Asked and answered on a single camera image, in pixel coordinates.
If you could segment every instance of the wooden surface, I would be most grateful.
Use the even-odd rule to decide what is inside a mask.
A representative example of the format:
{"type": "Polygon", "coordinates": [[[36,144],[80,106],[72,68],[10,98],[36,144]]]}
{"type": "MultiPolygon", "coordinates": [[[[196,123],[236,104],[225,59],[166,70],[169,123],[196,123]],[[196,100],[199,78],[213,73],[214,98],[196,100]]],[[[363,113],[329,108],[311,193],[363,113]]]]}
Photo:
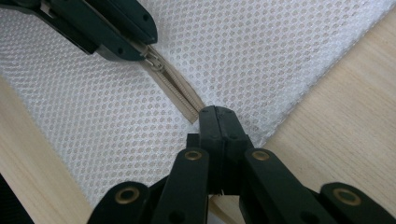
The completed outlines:
{"type": "MultiPolygon", "coordinates": [[[[309,188],[351,184],[396,215],[396,10],[338,63],[265,145],[309,188]]],[[[91,208],[0,79],[0,172],[36,223],[84,223],[91,208]]],[[[242,223],[236,198],[212,211],[242,223]]]]}
{"type": "MultiPolygon", "coordinates": [[[[396,217],[395,8],[319,81],[264,147],[307,187],[348,183],[396,217]]],[[[211,201],[228,223],[243,223],[236,197],[211,201]]]]}
{"type": "Polygon", "coordinates": [[[85,197],[0,77],[0,173],[35,223],[85,223],[85,197]]]}

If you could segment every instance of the brass rivet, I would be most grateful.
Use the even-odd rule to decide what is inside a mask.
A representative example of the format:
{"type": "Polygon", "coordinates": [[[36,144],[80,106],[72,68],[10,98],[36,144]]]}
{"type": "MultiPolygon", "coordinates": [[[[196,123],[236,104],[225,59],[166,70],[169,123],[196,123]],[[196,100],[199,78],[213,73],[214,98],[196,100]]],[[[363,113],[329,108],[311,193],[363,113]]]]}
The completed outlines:
{"type": "Polygon", "coordinates": [[[351,206],[357,206],[361,204],[361,198],[356,193],[350,191],[349,189],[341,189],[341,188],[334,189],[332,191],[332,194],[341,203],[345,203],[351,206]]]}
{"type": "Polygon", "coordinates": [[[266,161],[266,160],[270,159],[270,155],[268,155],[268,153],[263,152],[263,151],[254,151],[251,155],[256,160],[259,160],[259,161],[266,161]]]}
{"type": "Polygon", "coordinates": [[[186,157],[186,159],[189,161],[197,161],[201,159],[202,154],[199,151],[188,151],[186,154],[184,154],[184,157],[186,157]]]}
{"type": "Polygon", "coordinates": [[[120,189],[116,194],[116,202],[119,204],[127,204],[136,201],[139,198],[139,189],[135,187],[126,187],[120,189]],[[132,195],[125,196],[125,193],[132,193],[132,195]]]}

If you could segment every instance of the white mesh fabric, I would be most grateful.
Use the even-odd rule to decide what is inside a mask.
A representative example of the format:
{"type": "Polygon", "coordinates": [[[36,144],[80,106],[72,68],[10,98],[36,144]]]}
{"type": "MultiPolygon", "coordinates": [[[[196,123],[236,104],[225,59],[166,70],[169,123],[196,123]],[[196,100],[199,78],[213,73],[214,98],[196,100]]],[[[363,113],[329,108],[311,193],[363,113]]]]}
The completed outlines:
{"type": "Polygon", "coordinates": [[[141,0],[155,48],[207,105],[231,108],[261,147],[394,0],[141,0]]]}
{"type": "Polygon", "coordinates": [[[185,147],[190,123],[139,63],[86,55],[36,17],[0,9],[0,74],[92,206],[168,175],[185,147]]]}
{"type": "MultiPolygon", "coordinates": [[[[261,146],[395,1],[140,1],[156,48],[207,105],[234,110],[261,146]]],[[[190,124],[137,63],[87,56],[38,19],[0,10],[0,74],[90,203],[168,174],[190,124]]]]}

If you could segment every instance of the wooden board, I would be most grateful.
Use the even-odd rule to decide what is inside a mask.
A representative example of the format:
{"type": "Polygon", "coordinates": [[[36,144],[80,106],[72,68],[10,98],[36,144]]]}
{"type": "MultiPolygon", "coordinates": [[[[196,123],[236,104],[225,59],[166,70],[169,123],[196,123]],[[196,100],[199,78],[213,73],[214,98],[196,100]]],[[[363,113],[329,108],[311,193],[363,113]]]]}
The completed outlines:
{"type": "MultiPolygon", "coordinates": [[[[307,187],[348,183],[396,217],[395,8],[319,81],[264,147],[307,187]]],[[[218,216],[243,223],[236,197],[211,201],[218,216]]]]}
{"type": "Polygon", "coordinates": [[[87,200],[1,77],[0,173],[35,223],[87,222],[87,200]]]}

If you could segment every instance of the textured fabric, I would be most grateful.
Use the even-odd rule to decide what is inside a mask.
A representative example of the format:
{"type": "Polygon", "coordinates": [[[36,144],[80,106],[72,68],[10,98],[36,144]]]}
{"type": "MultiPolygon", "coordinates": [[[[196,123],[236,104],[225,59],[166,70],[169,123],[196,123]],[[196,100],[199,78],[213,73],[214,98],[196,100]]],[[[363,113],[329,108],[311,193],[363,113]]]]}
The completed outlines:
{"type": "Polygon", "coordinates": [[[92,206],[169,174],[191,124],[139,63],[86,55],[36,17],[0,10],[0,74],[92,206]]]}
{"type": "MultiPolygon", "coordinates": [[[[154,46],[207,105],[260,147],[310,86],[394,1],[140,1],[154,46]]],[[[152,184],[191,125],[138,63],[87,56],[35,17],[0,10],[0,74],[92,205],[123,180],[152,184]]]]}
{"type": "Polygon", "coordinates": [[[155,48],[207,105],[236,112],[256,147],[394,0],[142,0],[155,48]]]}

